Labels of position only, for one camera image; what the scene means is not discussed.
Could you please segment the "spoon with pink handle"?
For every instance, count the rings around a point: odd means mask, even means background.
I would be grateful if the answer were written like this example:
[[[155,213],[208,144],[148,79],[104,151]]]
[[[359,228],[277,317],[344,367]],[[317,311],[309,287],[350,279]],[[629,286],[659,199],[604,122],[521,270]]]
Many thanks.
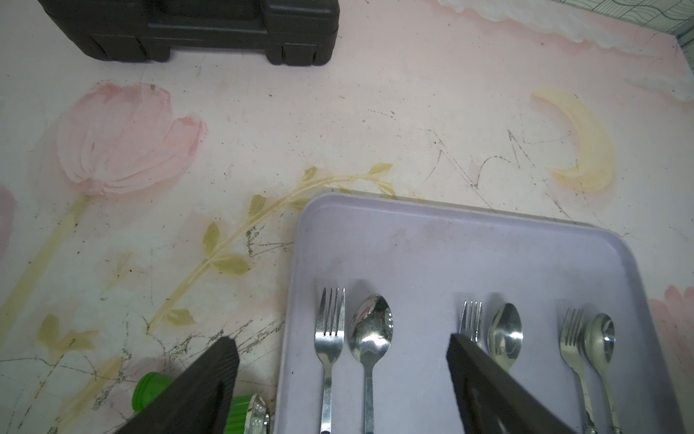
[[[512,303],[505,303],[494,314],[487,335],[489,356],[509,372],[520,356],[523,342],[522,320]]]

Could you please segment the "spoon with cow-pattern handle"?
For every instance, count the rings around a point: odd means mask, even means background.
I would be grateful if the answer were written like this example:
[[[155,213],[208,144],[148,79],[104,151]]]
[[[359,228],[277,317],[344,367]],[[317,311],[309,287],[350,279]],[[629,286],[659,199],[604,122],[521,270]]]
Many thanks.
[[[364,433],[374,433],[373,369],[390,349],[393,329],[390,306],[379,294],[365,298],[352,317],[348,344],[364,369]]]

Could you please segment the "fork with pink handle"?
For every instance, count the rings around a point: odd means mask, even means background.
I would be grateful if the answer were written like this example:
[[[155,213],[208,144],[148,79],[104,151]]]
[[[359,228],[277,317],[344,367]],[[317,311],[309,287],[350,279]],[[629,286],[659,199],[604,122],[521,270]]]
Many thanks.
[[[482,324],[483,302],[466,300],[460,319],[459,334],[468,337],[473,343],[481,346],[480,329]]]

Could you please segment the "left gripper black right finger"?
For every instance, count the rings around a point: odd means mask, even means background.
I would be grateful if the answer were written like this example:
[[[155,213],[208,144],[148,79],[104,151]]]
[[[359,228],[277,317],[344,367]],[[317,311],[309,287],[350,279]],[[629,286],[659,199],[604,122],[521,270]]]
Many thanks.
[[[446,361],[464,432],[573,432],[468,337],[450,336]]]

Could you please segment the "spoon with white floral handle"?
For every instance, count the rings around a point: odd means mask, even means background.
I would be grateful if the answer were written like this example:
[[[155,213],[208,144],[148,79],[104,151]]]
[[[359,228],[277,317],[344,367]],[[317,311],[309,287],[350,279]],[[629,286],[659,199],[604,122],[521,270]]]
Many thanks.
[[[614,354],[616,344],[616,328],[614,322],[608,314],[599,313],[591,320],[584,333],[584,351],[588,361],[596,370],[600,377],[605,399],[609,408],[611,420],[610,428],[613,433],[623,434],[621,424],[618,421],[616,405],[611,387],[607,381],[607,368]]]

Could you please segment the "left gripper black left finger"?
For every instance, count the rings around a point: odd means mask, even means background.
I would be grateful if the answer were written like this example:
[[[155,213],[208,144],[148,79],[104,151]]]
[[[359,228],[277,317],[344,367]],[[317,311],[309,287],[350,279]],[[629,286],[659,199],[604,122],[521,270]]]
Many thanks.
[[[235,341],[224,336],[175,378],[146,374],[131,399],[135,415],[119,432],[224,432],[239,364]]]

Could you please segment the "fork with cow-pattern handle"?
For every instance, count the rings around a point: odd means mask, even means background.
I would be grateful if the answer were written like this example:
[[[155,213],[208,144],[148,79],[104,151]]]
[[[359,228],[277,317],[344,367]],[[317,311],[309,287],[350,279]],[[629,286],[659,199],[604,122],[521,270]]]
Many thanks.
[[[345,289],[325,288],[319,304],[314,349],[324,367],[320,433],[332,433],[332,370],[345,337]]]

